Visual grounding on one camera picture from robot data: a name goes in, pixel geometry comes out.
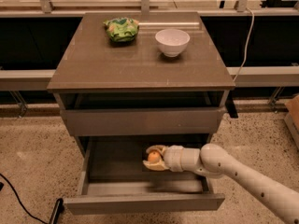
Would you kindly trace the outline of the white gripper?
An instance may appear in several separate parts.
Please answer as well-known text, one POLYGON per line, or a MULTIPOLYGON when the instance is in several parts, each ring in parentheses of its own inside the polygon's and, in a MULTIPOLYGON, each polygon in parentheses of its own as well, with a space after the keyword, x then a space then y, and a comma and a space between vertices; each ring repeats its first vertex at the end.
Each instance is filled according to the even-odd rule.
POLYGON ((161 156, 164 156, 164 161, 149 162, 143 161, 146 168, 152 171, 165 171, 170 170, 172 172, 182 172, 181 155, 183 151, 182 146, 167 147, 164 145, 154 145, 146 149, 146 153, 150 154, 152 151, 158 152, 161 156))

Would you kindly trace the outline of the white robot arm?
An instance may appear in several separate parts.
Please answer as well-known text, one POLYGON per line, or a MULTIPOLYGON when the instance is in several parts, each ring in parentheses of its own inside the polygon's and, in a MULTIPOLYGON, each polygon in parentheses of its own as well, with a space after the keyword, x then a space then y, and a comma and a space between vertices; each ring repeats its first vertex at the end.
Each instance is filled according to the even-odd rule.
POLYGON ((156 145, 143 161, 152 171, 192 172, 218 178, 226 175, 250 193, 286 224, 299 223, 299 193, 236 160, 215 144, 201 148, 156 145))

